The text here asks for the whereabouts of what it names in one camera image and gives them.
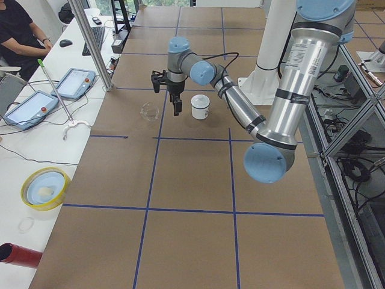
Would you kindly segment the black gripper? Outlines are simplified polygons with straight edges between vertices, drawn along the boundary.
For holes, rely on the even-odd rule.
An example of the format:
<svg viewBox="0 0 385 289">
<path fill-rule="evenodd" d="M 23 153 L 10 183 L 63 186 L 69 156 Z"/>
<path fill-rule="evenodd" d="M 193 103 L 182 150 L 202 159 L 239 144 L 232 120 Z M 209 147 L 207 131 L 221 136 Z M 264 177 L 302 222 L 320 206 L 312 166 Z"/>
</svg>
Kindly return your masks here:
<svg viewBox="0 0 385 289">
<path fill-rule="evenodd" d="M 181 93 L 185 89 L 185 81 L 173 82 L 168 81 L 167 91 L 169 93 L 169 100 L 173 103 L 173 115 L 178 116 L 182 112 L 182 100 L 180 99 Z"/>
</svg>

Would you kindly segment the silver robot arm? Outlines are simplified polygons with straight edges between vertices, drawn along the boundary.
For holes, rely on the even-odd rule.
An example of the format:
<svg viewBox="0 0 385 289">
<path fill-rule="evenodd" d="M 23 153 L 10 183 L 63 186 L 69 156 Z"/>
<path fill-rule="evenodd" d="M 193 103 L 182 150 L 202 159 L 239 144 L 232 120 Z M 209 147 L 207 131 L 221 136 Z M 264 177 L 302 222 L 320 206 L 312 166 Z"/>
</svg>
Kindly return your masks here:
<svg viewBox="0 0 385 289">
<path fill-rule="evenodd" d="M 355 1 L 297 1 L 292 44 L 269 118 L 263 117 L 228 76 L 225 68 L 201 59 L 184 37 L 168 43 L 164 81 L 174 114 L 182 110 L 180 94 L 185 80 L 210 84 L 227 103 L 241 126 L 254 138 L 244 156 L 246 172 L 256 181 L 273 183 L 292 167 L 295 132 L 310 101 L 319 70 L 328 50 L 350 40 Z"/>
</svg>

